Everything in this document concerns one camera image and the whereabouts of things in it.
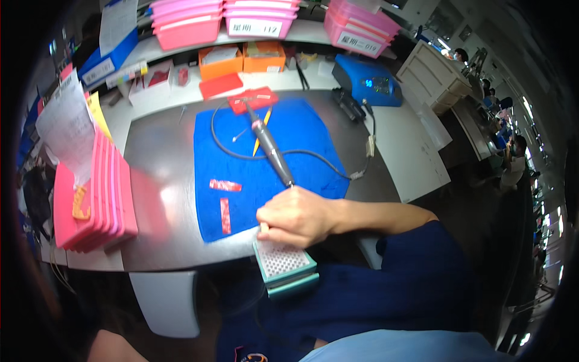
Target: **blue cloth mat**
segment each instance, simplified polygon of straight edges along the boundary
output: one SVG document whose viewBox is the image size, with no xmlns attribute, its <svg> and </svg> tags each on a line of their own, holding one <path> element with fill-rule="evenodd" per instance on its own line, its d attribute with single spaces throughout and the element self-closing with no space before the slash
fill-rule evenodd
<svg viewBox="0 0 579 362">
<path fill-rule="evenodd" d="M 256 110 L 261 119 L 266 108 Z M 232 234 L 257 226 L 255 212 L 274 195 L 285 189 L 280 177 L 267 159 L 241 160 L 222 151 L 211 135 L 213 110 L 197 114 L 193 134 L 195 154 L 195 203 L 201 237 L 206 243 L 227 237 L 221 228 L 220 198 L 229 199 Z M 215 115 L 215 134 L 229 150 L 251 156 L 255 134 L 248 129 L 235 143 L 232 138 L 250 126 L 249 115 L 236 116 L 229 106 Z M 267 127 L 281 151 L 308 149 L 328 159 L 346 173 L 328 129 L 311 106 L 301 98 L 282 100 L 273 106 Z M 261 147 L 258 155 L 264 155 Z M 346 195 L 350 181 L 341 177 L 321 160 L 303 154 L 285 155 L 296 185 L 325 198 L 339 199 Z M 241 192 L 209 188 L 209 180 L 232 181 L 242 185 Z"/>
</svg>

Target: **cable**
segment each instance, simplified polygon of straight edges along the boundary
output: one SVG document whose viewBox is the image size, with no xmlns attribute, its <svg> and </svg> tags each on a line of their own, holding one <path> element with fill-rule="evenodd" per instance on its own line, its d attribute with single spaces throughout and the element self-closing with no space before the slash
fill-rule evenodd
<svg viewBox="0 0 579 362">
<path fill-rule="evenodd" d="M 217 114 L 217 111 L 219 111 L 223 105 L 225 105 L 226 103 L 229 102 L 228 100 L 225 100 L 223 102 L 220 103 L 219 106 L 217 106 L 217 108 L 215 109 L 215 111 L 213 112 L 213 115 L 211 116 L 211 135 L 213 136 L 213 140 L 215 141 L 215 143 L 217 144 L 217 146 L 226 154 L 228 154 L 229 156 L 235 157 L 235 158 L 239 158 L 241 160 L 265 160 L 267 159 L 267 156 L 245 156 L 245 155 L 240 155 L 239 153 L 235 153 L 233 151 L 230 151 L 229 149 L 227 149 L 217 138 L 217 135 L 215 134 L 215 127 L 214 127 L 214 121 L 215 121 L 215 115 Z M 374 129 L 376 129 L 376 119 L 374 119 Z M 366 169 L 368 169 L 368 163 L 370 161 L 370 157 L 366 158 L 366 164 L 364 166 L 364 169 L 362 171 L 358 171 L 358 172 L 354 172 L 353 174 L 347 176 L 343 173 L 340 172 L 340 170 L 338 170 L 336 168 L 336 166 L 332 165 L 332 163 L 330 161 L 328 161 L 325 157 L 323 157 L 322 155 L 320 155 L 319 153 L 310 151 L 308 149 L 290 149 L 288 151 L 281 151 L 282 155 L 287 155 L 287 154 L 291 154 L 291 153 L 303 153 L 305 155 L 310 155 L 310 156 L 314 156 L 315 158 L 321 160 L 322 162 L 324 162 L 325 164 L 327 164 L 335 173 L 337 173 L 338 175 L 347 178 L 348 180 L 357 180 L 359 178 L 361 178 L 364 173 L 366 173 Z"/>
<path fill-rule="evenodd" d="M 74 295 L 76 295 L 75 290 L 71 287 L 70 284 L 68 284 L 66 278 L 64 277 L 64 275 L 62 274 L 62 272 L 60 271 L 60 269 L 58 268 L 58 265 L 56 264 L 56 256 L 54 255 L 54 240 L 52 243 L 50 243 L 50 268 L 52 269 L 52 273 L 54 274 L 54 276 L 56 277 L 56 279 L 58 279 L 58 281 L 66 288 L 68 289 L 69 292 L 73 293 Z"/>
</svg>

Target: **pink plastic bin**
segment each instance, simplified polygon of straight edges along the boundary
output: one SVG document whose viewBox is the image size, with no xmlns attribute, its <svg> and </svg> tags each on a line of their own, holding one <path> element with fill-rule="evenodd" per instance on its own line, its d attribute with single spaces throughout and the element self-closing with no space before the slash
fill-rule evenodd
<svg viewBox="0 0 579 362">
<path fill-rule="evenodd" d="M 131 191 L 131 170 L 127 161 L 120 155 L 119 150 L 116 151 L 119 154 L 119 195 L 123 200 L 124 234 L 122 239 L 124 240 L 135 237 L 138 234 L 138 228 L 133 206 L 133 192 Z"/>
<path fill-rule="evenodd" d="M 354 29 L 357 30 L 358 32 L 367 34 L 369 36 L 369 38 L 376 38 L 377 42 L 388 42 L 390 43 L 391 41 L 394 40 L 393 36 L 389 36 L 387 32 L 382 31 L 374 26 L 371 26 L 367 23 L 362 23 L 360 21 L 358 21 L 357 19 L 354 18 L 347 18 L 344 17 L 342 14 L 340 13 L 336 13 L 336 11 L 331 11 L 331 10 L 327 10 L 326 14 L 330 14 L 333 18 L 333 21 L 344 26 L 347 27 L 348 29 Z"/>
<path fill-rule="evenodd" d="M 54 178 L 54 238 L 56 246 L 65 250 L 73 250 L 75 246 L 93 233 L 99 231 L 102 226 L 102 214 L 100 203 L 100 189 L 98 183 L 92 181 L 98 175 L 98 165 L 102 154 L 100 138 L 95 134 L 93 146 L 93 158 L 91 161 L 90 180 L 83 186 L 86 188 L 85 196 L 80 205 L 83 213 L 90 208 L 88 220 L 77 220 L 72 217 L 72 201 L 76 191 L 74 190 L 74 174 L 65 165 L 59 163 L 56 167 Z"/>
<path fill-rule="evenodd" d="M 114 183 L 112 183 L 112 176 L 114 175 L 114 147 L 111 144 L 110 140 L 103 136 L 102 144 L 105 147 L 104 152 L 104 159 L 103 162 L 105 167 L 100 174 L 99 182 L 101 182 L 101 187 L 103 193 L 101 194 L 102 197 L 102 205 L 103 205 L 103 215 L 108 220 L 108 225 L 103 225 L 101 235 L 98 237 L 94 237 L 90 240 L 85 240 L 83 246 L 79 248 L 77 251 L 81 251 L 83 253 L 88 253 L 109 243 L 110 241 L 116 239 L 120 235 L 117 235 L 117 228 L 118 228 L 118 219 L 116 217 L 116 211 L 113 208 L 113 195 L 115 191 Z"/>
<path fill-rule="evenodd" d="M 324 29 L 328 33 L 333 46 L 352 50 L 374 59 L 378 58 L 384 49 L 390 45 L 390 43 L 381 42 L 367 33 L 346 28 L 346 26 L 337 23 L 328 12 L 326 12 L 324 19 Z"/>
<path fill-rule="evenodd" d="M 90 218 L 77 220 L 72 217 L 74 175 L 62 163 L 57 166 L 54 182 L 57 247 L 88 253 L 137 235 L 129 170 L 120 152 L 97 129 L 91 179 L 85 184 L 87 192 L 80 207 L 84 213 L 90 207 Z"/>
<path fill-rule="evenodd" d="M 196 17 L 221 11 L 223 0 L 156 1 L 151 4 L 151 19 L 160 23 L 177 17 Z"/>
<path fill-rule="evenodd" d="M 374 32 L 380 36 L 389 37 L 390 39 L 393 39 L 401 28 L 400 25 L 383 12 L 372 14 L 346 0 L 332 0 L 328 5 L 326 14 L 328 12 L 332 13 L 335 20 L 339 23 L 342 23 L 344 20 L 336 17 L 336 14 L 355 27 L 363 28 L 366 31 Z"/>
<path fill-rule="evenodd" d="M 296 13 L 290 14 L 283 11 L 276 10 L 276 16 L 268 15 L 268 12 L 263 12 L 262 9 L 246 9 L 245 13 L 239 13 L 239 10 L 226 10 L 223 13 L 225 16 L 225 21 L 227 25 L 227 34 L 229 36 L 247 36 L 247 35 L 256 35 L 262 36 L 264 38 L 278 38 L 278 39 L 285 39 L 288 35 L 288 31 L 290 30 L 291 23 L 298 17 Z M 253 32 L 248 33 L 231 33 L 230 24 L 232 19 L 243 19 L 248 20 L 248 23 L 255 24 L 255 21 L 262 21 L 264 23 L 260 23 L 260 26 L 281 26 L 281 30 L 279 35 L 267 35 L 267 34 L 256 34 Z"/>
<path fill-rule="evenodd" d="M 204 15 L 173 23 L 153 23 L 153 34 L 157 36 L 163 50 L 195 44 L 211 43 L 219 35 L 223 15 Z"/>
<path fill-rule="evenodd" d="M 276 8 L 298 10 L 300 0 L 225 0 L 225 5 L 236 8 Z"/>
<path fill-rule="evenodd" d="M 227 0 L 225 9 L 228 10 L 261 10 L 283 11 L 295 13 L 299 10 L 299 1 L 268 1 L 268 0 Z"/>
</svg>

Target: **pencil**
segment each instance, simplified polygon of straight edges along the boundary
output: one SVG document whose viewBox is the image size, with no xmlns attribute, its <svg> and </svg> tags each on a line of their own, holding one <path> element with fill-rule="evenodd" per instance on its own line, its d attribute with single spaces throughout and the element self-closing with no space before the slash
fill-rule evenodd
<svg viewBox="0 0 579 362">
<path fill-rule="evenodd" d="M 267 126 L 267 123 L 269 122 L 269 116 L 272 115 L 272 107 L 269 107 L 269 109 L 267 110 L 267 113 L 265 114 L 265 118 L 263 119 L 263 123 Z M 255 145 L 254 145 L 254 154 L 252 157 L 255 157 L 255 153 L 257 152 L 257 149 L 259 148 L 259 140 L 255 140 Z"/>
</svg>

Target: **yellow sticky note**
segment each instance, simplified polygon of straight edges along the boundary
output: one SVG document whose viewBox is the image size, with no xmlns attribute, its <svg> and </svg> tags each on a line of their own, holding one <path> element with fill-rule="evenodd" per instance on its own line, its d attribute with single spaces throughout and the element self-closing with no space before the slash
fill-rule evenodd
<svg viewBox="0 0 579 362">
<path fill-rule="evenodd" d="M 89 99 L 86 100 L 86 104 L 89 105 L 90 112 L 93 114 L 94 120 L 97 122 L 101 131 L 113 142 L 111 132 L 108 130 L 107 122 L 105 121 L 105 116 L 102 114 L 101 104 L 98 100 L 98 92 L 91 94 Z"/>
</svg>

